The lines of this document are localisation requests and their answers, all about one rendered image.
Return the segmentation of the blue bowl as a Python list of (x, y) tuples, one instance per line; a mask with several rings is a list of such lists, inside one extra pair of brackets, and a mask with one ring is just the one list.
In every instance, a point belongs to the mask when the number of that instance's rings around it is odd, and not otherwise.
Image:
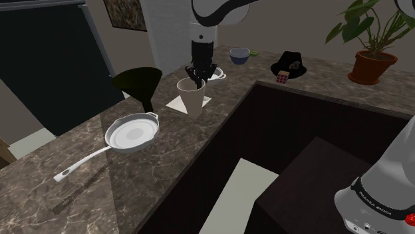
[(234, 64), (244, 64), (250, 56), (247, 48), (233, 48), (229, 51), (230, 59)]

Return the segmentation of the beige cup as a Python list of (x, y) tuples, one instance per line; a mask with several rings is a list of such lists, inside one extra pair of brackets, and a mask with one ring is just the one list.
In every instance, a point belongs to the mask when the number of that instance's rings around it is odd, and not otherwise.
[(202, 104), (204, 101), (206, 83), (201, 80), (201, 86), (190, 78), (183, 78), (177, 83), (177, 89), (186, 107), (187, 114), (190, 118), (197, 118), (202, 113)]

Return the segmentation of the white paper napkin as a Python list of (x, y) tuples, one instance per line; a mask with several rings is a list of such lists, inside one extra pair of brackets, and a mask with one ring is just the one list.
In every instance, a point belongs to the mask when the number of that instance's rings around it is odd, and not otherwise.
[[(211, 100), (210, 97), (204, 96), (202, 106), (204, 107), (210, 100)], [(180, 96), (177, 96), (175, 99), (169, 102), (166, 106), (171, 109), (177, 110), (178, 112), (184, 113), (184, 114), (188, 113)]]

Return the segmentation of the black funnel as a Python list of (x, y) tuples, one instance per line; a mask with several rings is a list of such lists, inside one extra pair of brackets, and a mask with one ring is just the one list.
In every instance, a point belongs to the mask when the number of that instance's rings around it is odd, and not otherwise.
[(112, 79), (112, 84), (142, 103), (145, 112), (153, 112), (151, 98), (160, 82), (162, 71), (154, 67), (125, 70)]

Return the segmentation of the coloured puzzle cube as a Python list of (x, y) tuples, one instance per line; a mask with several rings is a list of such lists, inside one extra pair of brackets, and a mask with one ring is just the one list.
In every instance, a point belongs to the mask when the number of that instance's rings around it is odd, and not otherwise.
[(281, 84), (285, 84), (289, 78), (290, 72), (280, 70), (277, 73), (277, 82)]

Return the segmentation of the black hat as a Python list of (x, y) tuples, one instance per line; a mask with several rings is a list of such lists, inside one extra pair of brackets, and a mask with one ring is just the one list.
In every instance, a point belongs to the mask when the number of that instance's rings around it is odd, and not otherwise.
[(277, 76), (280, 71), (288, 72), (288, 79), (303, 76), (307, 69), (303, 66), (301, 53), (285, 51), (280, 59), (271, 65), (271, 72), (275, 76)]

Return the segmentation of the white frying pan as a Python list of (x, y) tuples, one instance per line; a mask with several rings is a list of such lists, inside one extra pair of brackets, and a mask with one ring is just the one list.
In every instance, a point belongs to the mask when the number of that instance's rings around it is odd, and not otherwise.
[(109, 149), (122, 154), (142, 150), (153, 143), (159, 130), (159, 115), (153, 112), (135, 113), (116, 119), (105, 132), (104, 141), (107, 144), (105, 148), (84, 157), (55, 175), (53, 179), (60, 182), (83, 163)]

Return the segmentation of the green plant in terracotta pot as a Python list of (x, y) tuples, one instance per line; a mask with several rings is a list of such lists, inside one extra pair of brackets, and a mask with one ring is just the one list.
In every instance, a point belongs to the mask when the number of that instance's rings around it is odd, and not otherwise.
[(393, 0), (397, 10), (384, 27), (381, 27), (380, 18), (374, 10), (379, 1), (355, 0), (341, 13), (345, 23), (338, 23), (325, 39), (328, 43), (340, 35), (343, 43), (347, 43), (367, 33), (368, 40), (360, 42), (364, 49), (356, 53), (352, 72), (347, 74), (349, 80), (358, 84), (379, 83), (380, 76), (398, 60), (385, 50), (415, 29), (415, 0)]

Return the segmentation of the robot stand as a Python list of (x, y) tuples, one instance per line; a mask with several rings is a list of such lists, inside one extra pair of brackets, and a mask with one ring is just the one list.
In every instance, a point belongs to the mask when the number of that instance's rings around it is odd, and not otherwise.
[(369, 168), (354, 155), (313, 139), (255, 200), (244, 234), (354, 234), (334, 197)]

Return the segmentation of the dark framed wall picture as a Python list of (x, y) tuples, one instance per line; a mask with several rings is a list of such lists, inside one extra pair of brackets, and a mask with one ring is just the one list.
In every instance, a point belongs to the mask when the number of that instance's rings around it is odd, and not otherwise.
[(140, 0), (103, 0), (114, 28), (146, 32)]

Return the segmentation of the dark window with grey frame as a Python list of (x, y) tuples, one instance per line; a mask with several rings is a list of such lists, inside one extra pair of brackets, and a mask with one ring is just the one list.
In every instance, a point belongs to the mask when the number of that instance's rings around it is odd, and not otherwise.
[(86, 0), (0, 0), (0, 80), (55, 136), (124, 100)]

